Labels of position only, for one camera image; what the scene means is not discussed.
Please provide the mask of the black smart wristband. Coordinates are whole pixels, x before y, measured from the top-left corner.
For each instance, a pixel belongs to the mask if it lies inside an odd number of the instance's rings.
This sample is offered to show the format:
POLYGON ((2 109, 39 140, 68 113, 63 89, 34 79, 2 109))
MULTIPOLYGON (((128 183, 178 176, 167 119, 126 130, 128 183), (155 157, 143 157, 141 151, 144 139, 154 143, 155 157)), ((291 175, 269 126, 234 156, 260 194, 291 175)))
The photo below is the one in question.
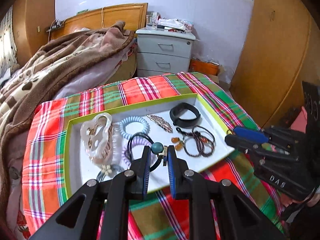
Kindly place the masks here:
POLYGON ((181 102, 173 107, 169 115, 173 125, 180 128, 191 128, 195 126, 201 117, 198 109, 186 102, 181 102))

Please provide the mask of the cream translucent hair claw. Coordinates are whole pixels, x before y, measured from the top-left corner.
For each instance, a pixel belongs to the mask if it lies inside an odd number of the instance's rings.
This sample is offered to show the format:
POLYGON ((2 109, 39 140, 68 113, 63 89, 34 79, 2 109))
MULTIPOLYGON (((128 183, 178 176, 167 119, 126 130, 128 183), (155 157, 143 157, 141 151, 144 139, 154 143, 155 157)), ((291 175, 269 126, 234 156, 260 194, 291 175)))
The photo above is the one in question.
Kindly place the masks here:
POLYGON ((109 113, 96 115, 82 124, 80 137, 94 165, 109 165, 113 158, 113 122, 109 113))

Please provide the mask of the pink rhinestone hair clip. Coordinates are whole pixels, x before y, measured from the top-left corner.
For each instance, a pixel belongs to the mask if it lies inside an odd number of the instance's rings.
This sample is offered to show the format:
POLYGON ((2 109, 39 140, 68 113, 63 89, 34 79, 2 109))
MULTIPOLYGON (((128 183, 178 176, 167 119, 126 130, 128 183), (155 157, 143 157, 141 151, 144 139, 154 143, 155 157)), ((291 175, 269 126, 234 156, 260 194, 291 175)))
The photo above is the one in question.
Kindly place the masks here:
POLYGON ((166 132, 172 133, 173 129, 172 126, 162 117, 157 116, 157 115, 147 115, 147 117, 156 123, 159 127, 163 128, 166 132))

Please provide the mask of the black hair tie teal bead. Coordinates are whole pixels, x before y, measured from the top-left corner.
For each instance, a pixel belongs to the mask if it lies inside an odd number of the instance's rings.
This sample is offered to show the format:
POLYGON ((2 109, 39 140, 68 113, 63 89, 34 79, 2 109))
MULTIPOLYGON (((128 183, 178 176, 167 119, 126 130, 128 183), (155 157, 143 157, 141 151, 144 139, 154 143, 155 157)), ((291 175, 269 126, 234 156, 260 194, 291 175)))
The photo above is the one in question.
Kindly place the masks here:
POLYGON ((156 162, 150 167, 150 172, 153 172, 161 163, 167 165, 167 149, 160 142, 154 142, 149 135, 143 132, 135 133, 127 142, 124 157, 131 163, 133 161, 132 148, 136 145, 149 146, 151 154, 157 157, 156 162))

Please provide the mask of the red green plaid cloth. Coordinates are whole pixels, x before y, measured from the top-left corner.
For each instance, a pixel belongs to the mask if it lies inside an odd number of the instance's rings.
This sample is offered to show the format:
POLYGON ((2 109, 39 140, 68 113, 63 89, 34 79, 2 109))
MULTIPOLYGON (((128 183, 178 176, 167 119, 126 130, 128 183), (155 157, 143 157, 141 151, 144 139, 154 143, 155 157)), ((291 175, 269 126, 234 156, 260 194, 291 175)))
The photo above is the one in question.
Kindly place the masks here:
MULTIPOLYGON (((253 119, 209 77, 198 73, 164 74, 134 78, 87 90, 64 99, 47 101, 35 110, 22 169, 22 198, 30 234, 67 201, 64 146, 68 122, 114 107, 197 93, 206 100, 229 129, 257 129, 253 119)), ((129 239, 187 239, 188 202, 173 200, 169 189, 131 203, 129 239)))

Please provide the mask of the orange box on floor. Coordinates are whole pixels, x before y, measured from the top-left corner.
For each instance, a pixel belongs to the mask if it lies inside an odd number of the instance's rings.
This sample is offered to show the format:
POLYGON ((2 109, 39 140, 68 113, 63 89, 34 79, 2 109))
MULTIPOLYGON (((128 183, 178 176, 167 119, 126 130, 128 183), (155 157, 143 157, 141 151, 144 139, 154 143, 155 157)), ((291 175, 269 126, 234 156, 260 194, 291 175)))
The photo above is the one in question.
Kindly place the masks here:
POLYGON ((191 59, 190 70, 200 72, 202 74, 217 75, 219 73, 219 65, 211 62, 203 62, 196 59, 191 59))

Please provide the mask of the wooden cabinet on right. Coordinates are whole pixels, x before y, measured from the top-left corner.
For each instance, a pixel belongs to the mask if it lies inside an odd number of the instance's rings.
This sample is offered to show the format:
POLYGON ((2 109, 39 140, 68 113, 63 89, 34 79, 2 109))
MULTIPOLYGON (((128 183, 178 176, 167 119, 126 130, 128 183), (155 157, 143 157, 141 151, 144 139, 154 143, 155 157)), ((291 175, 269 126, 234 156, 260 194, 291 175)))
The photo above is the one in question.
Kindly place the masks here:
POLYGON ((233 98, 260 127, 304 105, 302 82, 319 84, 319 27, 302 0, 255 0, 233 98))

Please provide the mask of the grey nightstand with drawers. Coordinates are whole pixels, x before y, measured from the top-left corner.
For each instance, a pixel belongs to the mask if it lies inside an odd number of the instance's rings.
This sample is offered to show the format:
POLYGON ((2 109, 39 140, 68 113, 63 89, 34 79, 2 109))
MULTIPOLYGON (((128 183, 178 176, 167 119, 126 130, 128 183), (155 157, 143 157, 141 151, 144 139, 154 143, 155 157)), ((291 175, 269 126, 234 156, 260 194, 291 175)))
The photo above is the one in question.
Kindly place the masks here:
POLYGON ((136 34, 138 77, 189 70, 191 50, 196 40, 192 33, 143 28, 136 34))

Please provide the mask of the brown paw print blanket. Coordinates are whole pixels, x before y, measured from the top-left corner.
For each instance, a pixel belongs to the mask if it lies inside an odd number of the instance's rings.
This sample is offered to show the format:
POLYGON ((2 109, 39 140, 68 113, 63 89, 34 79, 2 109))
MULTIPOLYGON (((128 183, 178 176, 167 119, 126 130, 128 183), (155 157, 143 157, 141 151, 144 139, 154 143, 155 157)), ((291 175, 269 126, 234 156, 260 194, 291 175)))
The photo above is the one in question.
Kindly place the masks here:
POLYGON ((42 46, 1 89, 1 220, 9 199, 7 146, 16 134, 29 129, 36 107, 72 78, 125 49, 135 31, 124 21, 104 29, 74 32, 42 46))

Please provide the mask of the clutter on nightstand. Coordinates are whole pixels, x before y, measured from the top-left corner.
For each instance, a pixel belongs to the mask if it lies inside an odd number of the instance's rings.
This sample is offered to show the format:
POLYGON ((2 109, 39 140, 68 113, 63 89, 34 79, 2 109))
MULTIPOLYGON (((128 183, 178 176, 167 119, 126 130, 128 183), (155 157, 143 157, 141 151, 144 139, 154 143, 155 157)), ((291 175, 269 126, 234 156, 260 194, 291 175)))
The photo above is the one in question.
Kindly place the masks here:
POLYGON ((191 33, 194 24, 188 20, 161 18, 159 12, 148 12, 146 15, 147 29, 165 29, 173 32, 191 33))

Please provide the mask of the wooden bed headboard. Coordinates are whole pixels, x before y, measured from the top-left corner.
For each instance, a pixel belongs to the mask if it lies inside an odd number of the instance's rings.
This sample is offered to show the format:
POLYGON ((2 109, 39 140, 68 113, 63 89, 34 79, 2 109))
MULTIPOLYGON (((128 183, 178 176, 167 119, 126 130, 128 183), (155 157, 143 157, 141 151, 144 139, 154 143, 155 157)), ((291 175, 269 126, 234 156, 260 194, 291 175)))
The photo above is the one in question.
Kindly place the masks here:
POLYGON ((148 3, 130 3, 84 12, 66 19, 61 28, 52 30, 50 39, 57 39, 82 28, 90 30, 107 28, 118 21, 125 22, 125 29, 136 31, 146 26, 147 10, 148 3))

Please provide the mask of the dotted window curtain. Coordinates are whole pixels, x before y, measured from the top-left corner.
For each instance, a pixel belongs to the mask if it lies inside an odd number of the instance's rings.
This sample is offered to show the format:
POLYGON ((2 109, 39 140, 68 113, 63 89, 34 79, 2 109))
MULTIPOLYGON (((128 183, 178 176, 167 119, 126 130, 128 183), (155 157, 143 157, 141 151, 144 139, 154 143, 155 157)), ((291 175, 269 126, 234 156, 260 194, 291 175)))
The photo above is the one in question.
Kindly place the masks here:
POLYGON ((14 40, 12 15, 13 6, 9 8, 1 21, 1 80, 10 77, 15 71, 15 68, 19 66, 17 62, 17 47, 14 40))

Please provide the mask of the tall wooden wardrobe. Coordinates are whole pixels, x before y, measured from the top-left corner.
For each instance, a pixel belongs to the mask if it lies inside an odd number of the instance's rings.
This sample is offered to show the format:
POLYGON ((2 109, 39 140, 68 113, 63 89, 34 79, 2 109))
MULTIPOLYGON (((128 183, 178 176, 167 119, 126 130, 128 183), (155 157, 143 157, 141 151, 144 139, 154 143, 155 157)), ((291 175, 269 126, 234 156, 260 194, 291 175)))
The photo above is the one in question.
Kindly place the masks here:
POLYGON ((55 0, 16 0, 12 24, 20 66, 48 42, 46 28, 55 19, 55 0))

